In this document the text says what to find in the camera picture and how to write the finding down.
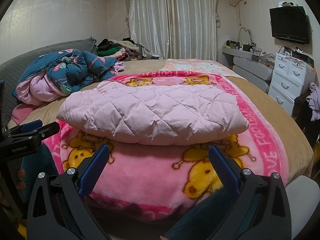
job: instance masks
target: green sweater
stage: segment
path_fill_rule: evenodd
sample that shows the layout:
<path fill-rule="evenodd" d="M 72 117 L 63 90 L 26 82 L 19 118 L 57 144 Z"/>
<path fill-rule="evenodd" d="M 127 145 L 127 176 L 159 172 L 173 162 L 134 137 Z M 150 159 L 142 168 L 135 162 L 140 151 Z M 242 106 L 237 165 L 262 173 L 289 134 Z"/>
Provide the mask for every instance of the green sweater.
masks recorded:
<path fill-rule="evenodd" d="M 118 47 L 111 48 L 108 50 L 97 51 L 97 54 L 99 57 L 110 56 L 110 55 L 113 55 L 116 52 L 118 52 L 120 49 L 121 49 L 121 47 L 118 46 Z"/>

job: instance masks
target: pink quilted jacket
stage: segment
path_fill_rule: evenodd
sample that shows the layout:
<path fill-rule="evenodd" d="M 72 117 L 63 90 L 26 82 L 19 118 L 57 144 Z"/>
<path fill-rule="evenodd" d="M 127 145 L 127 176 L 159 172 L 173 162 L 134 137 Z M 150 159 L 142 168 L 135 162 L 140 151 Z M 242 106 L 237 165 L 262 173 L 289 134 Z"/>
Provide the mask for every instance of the pink quilted jacket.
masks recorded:
<path fill-rule="evenodd" d="M 214 86 L 129 87 L 104 81 L 71 94 L 57 118 L 124 143 L 191 145 L 247 130 L 236 97 Z"/>

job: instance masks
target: pink blanket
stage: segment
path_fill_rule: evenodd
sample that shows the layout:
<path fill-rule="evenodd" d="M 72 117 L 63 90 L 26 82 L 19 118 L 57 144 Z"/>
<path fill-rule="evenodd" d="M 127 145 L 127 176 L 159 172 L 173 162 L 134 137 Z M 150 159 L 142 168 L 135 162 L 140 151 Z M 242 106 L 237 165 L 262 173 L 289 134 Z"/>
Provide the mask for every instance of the pink blanket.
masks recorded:
<path fill-rule="evenodd" d="M 101 143 L 109 145 L 108 165 L 91 194 L 102 208 L 122 211 L 144 221 L 183 215 L 222 187 L 208 160 L 208 149 L 213 144 L 218 144 L 241 167 L 265 176 L 278 172 L 287 183 L 288 160 L 279 136 L 249 98 L 226 78 L 189 71 L 160 71 L 112 79 L 132 87 L 214 85 L 236 96 L 240 111 L 250 126 L 244 133 L 204 144 L 146 146 L 93 136 L 58 121 L 60 132 L 44 143 L 51 151 L 59 173 L 77 167 Z"/>
<path fill-rule="evenodd" d="M 37 108 L 38 106 L 20 104 L 13 109 L 11 119 L 16 124 L 21 124 Z"/>

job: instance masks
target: white curtain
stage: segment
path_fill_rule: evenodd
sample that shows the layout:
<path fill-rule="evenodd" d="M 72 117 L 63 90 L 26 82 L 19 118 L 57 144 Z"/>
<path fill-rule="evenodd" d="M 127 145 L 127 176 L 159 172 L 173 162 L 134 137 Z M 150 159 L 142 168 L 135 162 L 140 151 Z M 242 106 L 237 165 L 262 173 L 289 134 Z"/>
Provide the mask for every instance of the white curtain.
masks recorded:
<path fill-rule="evenodd" d="M 144 56 L 167 58 L 169 51 L 166 0 L 130 0 L 131 39 L 141 44 Z"/>
<path fill-rule="evenodd" d="M 216 60 L 216 4 L 217 0 L 130 0 L 132 39 L 163 58 Z"/>
<path fill-rule="evenodd" d="M 169 57 L 216 60 L 216 4 L 217 0 L 171 0 Z"/>

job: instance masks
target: wall-mounted tv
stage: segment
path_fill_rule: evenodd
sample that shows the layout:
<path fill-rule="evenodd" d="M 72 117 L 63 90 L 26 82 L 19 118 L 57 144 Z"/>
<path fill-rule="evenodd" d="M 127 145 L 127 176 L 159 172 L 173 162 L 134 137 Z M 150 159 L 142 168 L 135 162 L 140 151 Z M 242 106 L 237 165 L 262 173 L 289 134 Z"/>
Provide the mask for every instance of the wall-mounted tv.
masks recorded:
<path fill-rule="evenodd" d="M 302 6 L 270 9 L 272 37 L 299 44 L 309 44 L 309 20 Z"/>

